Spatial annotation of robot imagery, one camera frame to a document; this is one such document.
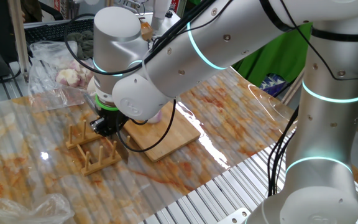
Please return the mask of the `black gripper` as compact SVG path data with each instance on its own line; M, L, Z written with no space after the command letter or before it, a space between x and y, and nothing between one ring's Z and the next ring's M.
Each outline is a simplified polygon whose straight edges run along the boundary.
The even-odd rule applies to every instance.
M112 126L112 135L119 133L124 127L125 123L128 121L128 117L122 114L119 110L111 111L106 109L100 109L99 115L101 118L98 118L91 122L91 127L96 134L102 136L109 136L111 134Z

